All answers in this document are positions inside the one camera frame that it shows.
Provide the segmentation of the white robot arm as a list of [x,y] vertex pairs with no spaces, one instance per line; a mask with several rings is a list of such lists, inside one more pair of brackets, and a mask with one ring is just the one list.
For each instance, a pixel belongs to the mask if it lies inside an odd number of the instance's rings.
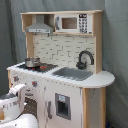
[[39,128],[36,117],[23,114],[25,85],[11,87],[9,92],[0,96],[0,128]]

